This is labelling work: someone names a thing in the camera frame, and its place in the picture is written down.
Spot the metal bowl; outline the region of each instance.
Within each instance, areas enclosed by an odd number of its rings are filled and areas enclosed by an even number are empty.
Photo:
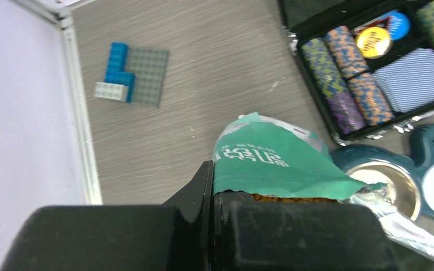
[[[366,183],[388,183],[383,192],[397,209],[413,221],[420,215],[420,192],[405,169],[389,162],[373,161],[351,168],[346,174]]]

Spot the yellow chip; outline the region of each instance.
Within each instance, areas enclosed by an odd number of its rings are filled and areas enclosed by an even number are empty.
[[[357,47],[366,58],[379,58],[392,47],[390,33],[382,27],[369,27],[357,36]]]

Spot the clear plastic film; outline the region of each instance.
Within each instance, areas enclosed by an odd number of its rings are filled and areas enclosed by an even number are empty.
[[[434,236],[400,214],[380,192],[361,190],[346,202],[368,207],[390,240],[434,261]]]

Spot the case lid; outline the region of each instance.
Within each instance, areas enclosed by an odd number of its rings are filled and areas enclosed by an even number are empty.
[[[277,0],[284,26],[303,39],[358,15],[382,0]]]

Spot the black case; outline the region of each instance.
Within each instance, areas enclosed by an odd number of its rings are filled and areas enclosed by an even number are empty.
[[[413,123],[434,115],[434,102],[408,113],[397,113],[395,118],[377,126],[366,126],[356,132],[343,134],[337,126],[326,100],[316,85],[313,74],[303,57],[300,47],[315,37],[323,37],[340,25],[353,29],[382,14],[400,10],[411,21],[407,36],[394,43],[391,51],[378,59],[367,59],[371,72],[383,67],[418,47],[433,48],[429,36],[416,17],[416,11],[431,0],[277,0],[281,21],[292,38],[290,50],[302,77],[309,88],[325,126],[337,144],[346,146],[360,139],[379,139],[387,130],[400,133],[413,130]]]

